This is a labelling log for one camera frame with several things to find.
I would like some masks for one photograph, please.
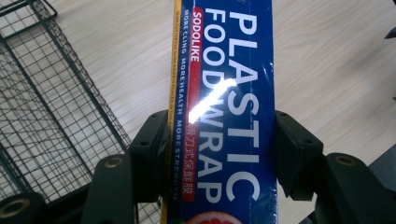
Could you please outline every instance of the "wire basket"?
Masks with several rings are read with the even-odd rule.
[[[96,163],[131,139],[39,0],[0,3],[0,200],[47,202],[91,182]]]

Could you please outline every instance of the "screw hole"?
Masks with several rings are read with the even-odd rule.
[[[107,168],[114,168],[114,167],[120,166],[120,165],[122,164],[122,162],[123,162],[123,159],[122,159],[122,158],[120,158],[120,157],[113,157],[113,158],[108,159],[108,160],[105,162],[105,167],[107,167]]]
[[[355,166],[356,165],[355,160],[345,157],[345,156],[337,156],[337,157],[335,157],[335,159],[343,165],[347,165],[347,166]]]
[[[30,204],[30,200],[26,198],[14,200],[2,208],[0,208],[0,218],[14,217]]]

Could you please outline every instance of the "yellow stripe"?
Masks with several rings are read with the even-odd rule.
[[[180,35],[180,18],[181,18],[181,1],[176,0],[175,2],[175,15],[174,15],[174,27],[173,27],[173,38],[172,38],[172,68],[171,68],[171,88],[169,96],[169,110],[168,110],[168,126],[170,128],[169,144],[166,156],[166,173],[169,174],[168,179],[171,178],[171,163],[172,163],[172,133],[173,125],[175,120],[175,102],[176,102],[176,86],[177,86],[177,63],[178,63],[178,43]],[[163,206],[161,211],[161,224],[166,224],[167,219],[167,207],[168,202],[163,199]]]

